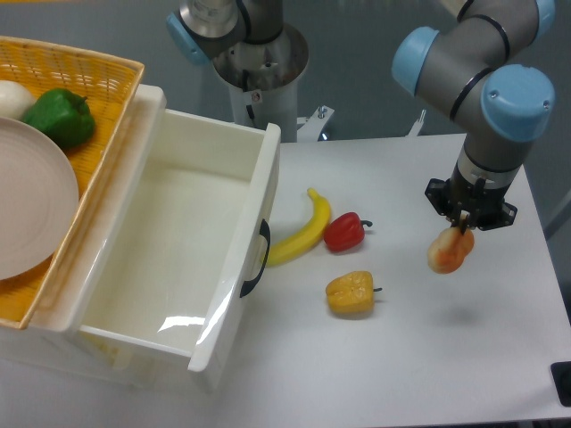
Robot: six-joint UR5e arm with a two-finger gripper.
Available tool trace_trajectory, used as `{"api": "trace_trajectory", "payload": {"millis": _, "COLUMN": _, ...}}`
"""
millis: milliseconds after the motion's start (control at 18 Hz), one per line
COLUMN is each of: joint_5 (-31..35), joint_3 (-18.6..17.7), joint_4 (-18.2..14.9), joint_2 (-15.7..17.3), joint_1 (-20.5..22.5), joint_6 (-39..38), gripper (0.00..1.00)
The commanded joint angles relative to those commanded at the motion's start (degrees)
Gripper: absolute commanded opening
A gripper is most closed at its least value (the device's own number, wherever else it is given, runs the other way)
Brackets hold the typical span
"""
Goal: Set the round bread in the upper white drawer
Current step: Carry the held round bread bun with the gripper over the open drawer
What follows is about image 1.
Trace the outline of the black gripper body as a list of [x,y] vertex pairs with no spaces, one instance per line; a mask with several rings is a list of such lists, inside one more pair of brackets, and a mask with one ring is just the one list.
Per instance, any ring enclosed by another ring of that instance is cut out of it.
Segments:
[[431,178],[425,196],[449,222],[452,216],[469,212],[472,229],[493,230],[511,226],[516,218],[517,208],[505,202],[509,187],[489,184],[483,177],[467,179],[456,166],[445,181]]

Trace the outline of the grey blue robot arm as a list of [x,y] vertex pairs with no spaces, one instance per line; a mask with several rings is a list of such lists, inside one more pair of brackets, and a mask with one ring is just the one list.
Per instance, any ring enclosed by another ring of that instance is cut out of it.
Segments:
[[[552,1],[463,1],[454,30],[414,29],[394,54],[394,80],[466,131],[451,177],[426,188],[453,226],[492,230],[514,222],[505,194],[549,122],[555,91],[542,72],[512,58],[554,18]],[[309,48],[284,21],[281,2],[184,1],[166,25],[191,63],[213,65],[238,124],[275,124],[287,142],[297,140],[297,84]]]

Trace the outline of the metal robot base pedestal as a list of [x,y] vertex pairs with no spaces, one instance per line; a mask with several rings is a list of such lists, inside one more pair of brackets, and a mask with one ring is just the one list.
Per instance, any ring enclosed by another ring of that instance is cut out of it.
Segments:
[[307,69],[309,47],[300,31],[286,24],[274,40],[240,42],[213,60],[227,86],[234,122],[281,129],[281,140],[297,140],[298,83]]

